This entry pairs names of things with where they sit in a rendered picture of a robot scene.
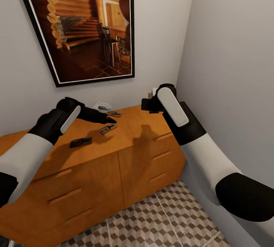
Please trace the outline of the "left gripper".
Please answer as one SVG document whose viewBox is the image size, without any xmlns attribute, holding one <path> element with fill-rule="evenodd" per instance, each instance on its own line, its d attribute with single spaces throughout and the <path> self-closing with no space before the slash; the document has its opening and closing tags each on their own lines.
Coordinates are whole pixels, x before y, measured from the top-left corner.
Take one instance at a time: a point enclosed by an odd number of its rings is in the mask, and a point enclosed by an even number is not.
<svg viewBox="0 0 274 247">
<path fill-rule="evenodd" d="M 116 124 L 116 121 L 108 117 L 107 113 L 101 113 L 91 108 L 90 110 L 91 110 L 91 114 L 86 121 L 93 122 L 93 123 L 101 123 L 101 124 L 106 124 L 106 123 Z"/>
</svg>

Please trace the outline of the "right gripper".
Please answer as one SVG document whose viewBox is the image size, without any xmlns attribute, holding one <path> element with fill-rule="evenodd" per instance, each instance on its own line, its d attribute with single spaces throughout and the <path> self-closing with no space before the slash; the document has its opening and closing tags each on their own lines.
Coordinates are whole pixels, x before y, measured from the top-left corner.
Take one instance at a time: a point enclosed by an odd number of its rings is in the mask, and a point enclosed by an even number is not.
<svg viewBox="0 0 274 247">
<path fill-rule="evenodd" d="M 153 111 L 153 112 L 156 112 L 156 111 L 164 112 L 164 109 L 155 109 L 155 108 L 153 108 L 153 106 L 151 104 L 151 100 L 152 99 L 143 98 L 142 99 L 142 104 L 141 104 L 141 110 L 147 110 L 147 111 Z"/>
</svg>

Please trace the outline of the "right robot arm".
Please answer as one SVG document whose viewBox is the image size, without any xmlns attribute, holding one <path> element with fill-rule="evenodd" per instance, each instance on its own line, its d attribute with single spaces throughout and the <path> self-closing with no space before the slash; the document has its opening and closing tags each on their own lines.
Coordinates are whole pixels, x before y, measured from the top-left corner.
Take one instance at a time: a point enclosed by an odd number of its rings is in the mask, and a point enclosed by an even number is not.
<svg viewBox="0 0 274 247">
<path fill-rule="evenodd" d="M 204 195 L 223 206 L 261 247 L 274 247 L 274 189 L 245 175 L 214 143 L 173 84 L 152 88 L 141 110 L 163 112 Z"/>
</svg>

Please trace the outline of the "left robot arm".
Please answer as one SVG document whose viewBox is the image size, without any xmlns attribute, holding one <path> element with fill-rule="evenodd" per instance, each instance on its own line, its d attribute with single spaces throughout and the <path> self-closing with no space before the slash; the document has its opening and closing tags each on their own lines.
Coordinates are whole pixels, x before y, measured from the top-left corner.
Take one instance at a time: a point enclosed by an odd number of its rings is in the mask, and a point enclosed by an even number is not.
<svg viewBox="0 0 274 247">
<path fill-rule="evenodd" d="M 37 124 L 15 145 L 0 156 L 0 208 L 16 201 L 25 191 L 42 162 L 75 119 L 93 123 L 116 121 L 101 110 L 111 111 L 107 103 L 97 103 L 93 109 L 69 97 L 60 100 L 56 109 L 43 114 Z"/>
</svg>

